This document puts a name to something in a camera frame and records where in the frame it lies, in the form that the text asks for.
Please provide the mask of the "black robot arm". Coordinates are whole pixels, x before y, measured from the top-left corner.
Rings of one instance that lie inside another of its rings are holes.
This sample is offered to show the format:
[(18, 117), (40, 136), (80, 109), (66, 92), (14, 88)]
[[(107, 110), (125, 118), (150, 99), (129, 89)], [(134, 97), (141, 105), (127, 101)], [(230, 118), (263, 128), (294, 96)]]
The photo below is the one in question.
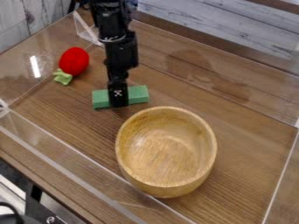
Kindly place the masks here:
[(126, 0), (90, 0), (90, 7), (98, 40), (106, 48), (109, 100), (121, 108), (129, 105), (129, 71), (139, 66), (137, 32), (129, 27), (131, 10)]

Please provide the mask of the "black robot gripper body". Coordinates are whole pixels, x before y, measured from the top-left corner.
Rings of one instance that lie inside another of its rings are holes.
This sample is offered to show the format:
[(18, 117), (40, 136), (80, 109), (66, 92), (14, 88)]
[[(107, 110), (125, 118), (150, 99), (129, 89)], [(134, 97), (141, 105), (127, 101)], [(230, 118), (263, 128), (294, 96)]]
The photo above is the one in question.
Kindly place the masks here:
[(122, 40), (106, 43), (105, 46), (109, 79), (125, 80), (129, 71), (139, 66), (137, 33), (130, 31)]

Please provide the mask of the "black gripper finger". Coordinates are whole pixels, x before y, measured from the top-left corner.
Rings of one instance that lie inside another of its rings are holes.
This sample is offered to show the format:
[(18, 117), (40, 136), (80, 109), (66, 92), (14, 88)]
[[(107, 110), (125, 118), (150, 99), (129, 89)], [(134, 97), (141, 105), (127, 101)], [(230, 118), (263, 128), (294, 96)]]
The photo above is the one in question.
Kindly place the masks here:
[(126, 80), (111, 80), (107, 84), (110, 105), (122, 108), (129, 105), (129, 89)]

